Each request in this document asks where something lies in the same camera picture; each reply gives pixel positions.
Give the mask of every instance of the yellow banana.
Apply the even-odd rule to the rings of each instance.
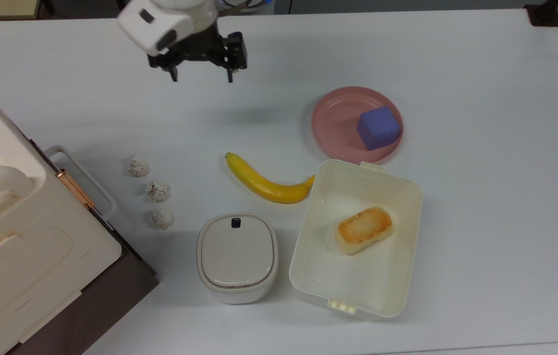
[[[277,202],[279,204],[294,204],[299,202],[307,196],[312,188],[312,184],[314,184],[315,175],[312,175],[312,177],[302,184],[292,186],[275,184],[250,168],[248,163],[238,155],[226,153],[225,157],[228,167],[239,181],[257,195],[272,202]]]

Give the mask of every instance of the purple cube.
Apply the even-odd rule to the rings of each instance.
[[[360,115],[358,133],[367,149],[374,150],[395,142],[399,124],[391,110],[384,106]]]

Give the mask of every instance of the bread slice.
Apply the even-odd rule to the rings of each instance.
[[[335,240],[345,254],[352,255],[391,234],[391,215],[381,207],[371,207],[338,225]]]

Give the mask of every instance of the container lid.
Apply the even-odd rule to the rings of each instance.
[[[200,238],[201,271],[217,286],[260,283],[276,262],[268,225],[251,215],[223,216],[209,225]]]

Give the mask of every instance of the pink plate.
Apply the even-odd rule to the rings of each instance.
[[[360,114],[388,106],[399,124],[395,142],[375,150],[367,150],[358,134]],[[345,162],[374,163],[389,156],[398,146],[404,132],[401,115],[386,96],[363,87],[344,87],[326,94],[312,113],[312,132],[320,148],[329,156]]]

